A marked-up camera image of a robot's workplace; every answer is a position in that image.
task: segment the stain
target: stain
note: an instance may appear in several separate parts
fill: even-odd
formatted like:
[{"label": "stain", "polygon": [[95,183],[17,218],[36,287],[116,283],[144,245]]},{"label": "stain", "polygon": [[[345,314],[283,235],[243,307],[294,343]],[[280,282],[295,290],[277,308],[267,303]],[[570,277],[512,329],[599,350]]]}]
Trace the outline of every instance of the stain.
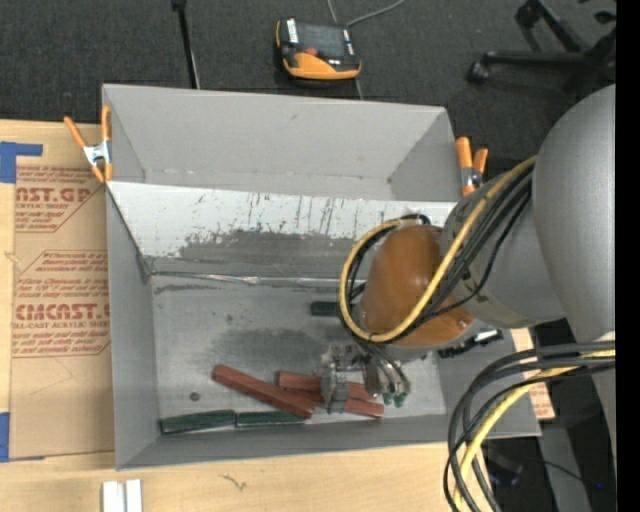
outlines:
[{"label": "stain", "polygon": [[231,475],[220,475],[220,478],[224,478],[225,480],[229,480],[229,482],[233,483],[240,492],[244,491],[245,487],[247,487],[247,482],[238,483],[238,481],[233,478]]},{"label": "stain", "polygon": [[[323,228],[329,227],[331,215],[332,208],[329,207]],[[332,238],[326,233],[280,233],[271,226],[268,228],[265,230],[258,224],[258,229],[252,231],[239,229],[225,234],[194,234],[186,238],[186,246],[179,251],[180,258],[220,265],[302,265],[334,270],[342,268],[353,245],[352,238]]]}]

